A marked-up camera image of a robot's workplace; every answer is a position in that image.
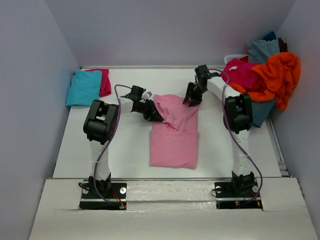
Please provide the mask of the light pink t-shirt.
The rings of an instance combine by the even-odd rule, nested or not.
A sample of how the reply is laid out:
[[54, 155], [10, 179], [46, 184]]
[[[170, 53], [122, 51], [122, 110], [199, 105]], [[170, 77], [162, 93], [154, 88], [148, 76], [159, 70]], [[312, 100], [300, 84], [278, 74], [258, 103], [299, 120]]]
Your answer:
[[200, 106], [183, 104], [174, 94], [154, 96], [155, 107], [163, 117], [152, 124], [150, 134], [151, 167], [194, 170], [198, 161], [198, 114]]

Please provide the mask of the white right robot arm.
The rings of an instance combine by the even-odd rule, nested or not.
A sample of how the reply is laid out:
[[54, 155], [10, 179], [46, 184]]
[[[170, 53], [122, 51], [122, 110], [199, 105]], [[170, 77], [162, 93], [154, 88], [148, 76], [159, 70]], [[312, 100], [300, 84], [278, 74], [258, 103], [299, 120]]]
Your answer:
[[195, 68], [195, 80], [187, 85], [183, 104], [195, 107], [202, 103], [206, 92], [216, 95], [222, 104], [223, 124], [228, 130], [233, 154], [230, 181], [216, 182], [213, 188], [217, 198], [248, 198], [258, 186], [253, 168], [256, 165], [249, 154], [249, 135], [253, 122], [252, 100], [249, 94], [240, 93], [229, 85], [229, 76], [207, 65]]

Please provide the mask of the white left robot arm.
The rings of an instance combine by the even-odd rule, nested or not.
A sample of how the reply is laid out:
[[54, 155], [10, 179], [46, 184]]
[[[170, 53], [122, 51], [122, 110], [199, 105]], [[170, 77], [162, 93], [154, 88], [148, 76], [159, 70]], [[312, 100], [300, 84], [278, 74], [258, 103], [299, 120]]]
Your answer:
[[97, 194], [105, 200], [112, 188], [109, 167], [109, 145], [112, 142], [122, 114], [139, 113], [145, 121], [163, 122], [164, 118], [156, 109], [153, 94], [146, 89], [133, 85], [131, 87], [117, 84], [115, 88], [127, 88], [130, 92], [120, 96], [115, 90], [115, 103], [94, 100], [83, 124], [83, 132], [91, 149], [92, 169], [88, 186], [81, 187]]

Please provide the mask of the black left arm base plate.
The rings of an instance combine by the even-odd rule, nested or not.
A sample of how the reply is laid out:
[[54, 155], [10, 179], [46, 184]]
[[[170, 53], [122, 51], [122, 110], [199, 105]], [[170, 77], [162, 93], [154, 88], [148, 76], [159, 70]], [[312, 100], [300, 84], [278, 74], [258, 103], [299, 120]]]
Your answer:
[[79, 208], [81, 210], [107, 210], [125, 211], [127, 209], [127, 183], [112, 181], [109, 192], [105, 195], [101, 193], [101, 198], [93, 186], [87, 180], [79, 182], [81, 197]]

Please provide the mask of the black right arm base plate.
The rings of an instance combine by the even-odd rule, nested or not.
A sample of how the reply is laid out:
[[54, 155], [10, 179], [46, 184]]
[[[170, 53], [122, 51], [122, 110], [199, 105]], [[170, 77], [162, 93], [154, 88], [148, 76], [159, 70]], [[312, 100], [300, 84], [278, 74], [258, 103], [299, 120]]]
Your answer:
[[256, 184], [252, 189], [236, 193], [231, 182], [219, 181], [214, 183], [210, 191], [215, 198], [218, 210], [239, 210], [239, 209], [263, 209], [261, 195], [257, 193], [259, 187]]

